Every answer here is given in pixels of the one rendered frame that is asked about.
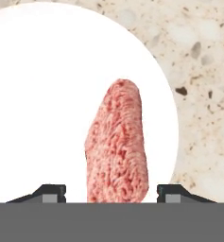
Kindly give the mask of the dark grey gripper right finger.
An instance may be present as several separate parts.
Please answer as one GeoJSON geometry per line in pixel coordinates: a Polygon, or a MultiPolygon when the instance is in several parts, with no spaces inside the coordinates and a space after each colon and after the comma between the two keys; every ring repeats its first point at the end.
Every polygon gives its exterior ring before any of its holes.
{"type": "Polygon", "coordinates": [[[213,203],[212,200],[189,193],[180,184],[158,184],[157,194],[158,203],[213,203]]]}

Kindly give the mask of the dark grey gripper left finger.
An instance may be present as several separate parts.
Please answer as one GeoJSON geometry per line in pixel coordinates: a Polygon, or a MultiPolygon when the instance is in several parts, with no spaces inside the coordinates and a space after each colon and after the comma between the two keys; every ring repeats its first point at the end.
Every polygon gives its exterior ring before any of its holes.
{"type": "Polygon", "coordinates": [[[9,203],[65,203],[65,184],[43,184],[32,194],[10,200],[9,203]]]}

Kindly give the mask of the raw red steak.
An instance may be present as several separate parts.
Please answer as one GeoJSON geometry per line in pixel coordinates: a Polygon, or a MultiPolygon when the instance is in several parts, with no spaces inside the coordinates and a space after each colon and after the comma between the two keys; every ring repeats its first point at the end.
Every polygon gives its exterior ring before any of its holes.
{"type": "Polygon", "coordinates": [[[140,202],[148,191],[137,86],[118,79],[108,89],[85,141],[87,200],[92,203],[140,202]]]}

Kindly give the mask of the white round plate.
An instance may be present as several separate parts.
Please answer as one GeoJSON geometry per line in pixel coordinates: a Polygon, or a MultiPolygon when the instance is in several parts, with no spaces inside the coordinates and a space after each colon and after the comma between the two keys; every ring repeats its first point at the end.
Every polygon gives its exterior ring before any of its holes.
{"type": "Polygon", "coordinates": [[[0,202],[63,184],[86,199],[84,142],[111,84],[139,88],[149,174],[146,201],[168,183],[179,142],[168,81],[133,34],[92,10],[58,3],[0,9],[0,202]]]}

